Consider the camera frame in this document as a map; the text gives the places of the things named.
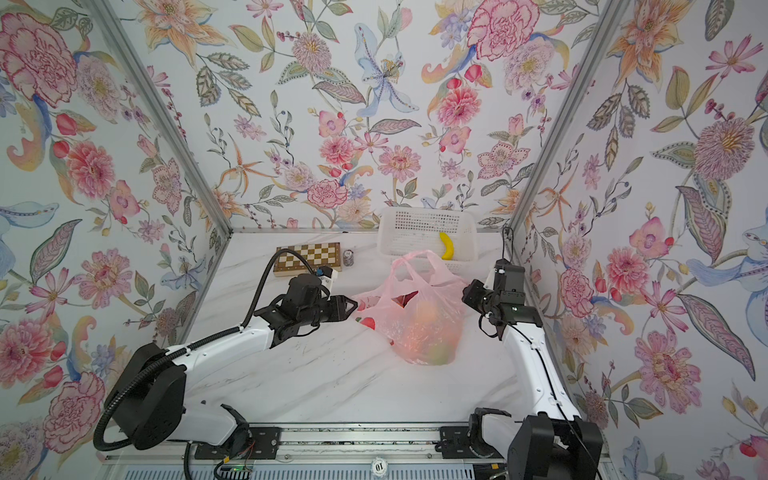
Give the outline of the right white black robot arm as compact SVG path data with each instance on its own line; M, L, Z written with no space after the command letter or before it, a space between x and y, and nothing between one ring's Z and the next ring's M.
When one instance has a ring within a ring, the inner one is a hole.
M518 369L523 411L515 416L498 408L478 407L469 417L473 454L500 454L508 479L600 479L603 437L599 427L581 417L565 392L551 358L538 310L526 304L525 270L499 259L485 282L472 281L463 302L495 331Z

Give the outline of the pink plastic bag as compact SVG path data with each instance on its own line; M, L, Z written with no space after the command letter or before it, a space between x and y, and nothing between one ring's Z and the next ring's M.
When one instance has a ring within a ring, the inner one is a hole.
M355 319L383 337L402 360L447 365L462 338L466 286L434 252L412 252L392 263L379 287L354 297Z

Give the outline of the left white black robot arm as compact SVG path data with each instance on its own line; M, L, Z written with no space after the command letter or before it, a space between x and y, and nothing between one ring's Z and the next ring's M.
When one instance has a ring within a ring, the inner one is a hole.
M249 422L234 407L189 392L250 355L307 336L324 323L347 320L355 300L333 295L318 274L290 280L286 293L245 322L184 345L139 348L129 360L93 431L101 452L132 446L147 450L165 441L206 444L239 454L254 442Z

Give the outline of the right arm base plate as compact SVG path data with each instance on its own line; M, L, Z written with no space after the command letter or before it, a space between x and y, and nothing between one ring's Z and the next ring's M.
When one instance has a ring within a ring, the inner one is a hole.
M484 443L478 434L470 434L466 425L441 426L435 451L443 459L491 459L501 460L503 454Z

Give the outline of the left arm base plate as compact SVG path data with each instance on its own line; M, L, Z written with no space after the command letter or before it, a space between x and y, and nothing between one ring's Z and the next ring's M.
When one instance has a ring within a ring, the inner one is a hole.
M250 427L236 430L222 445L200 444L194 453L195 460L275 460L280 445L282 429L279 427Z

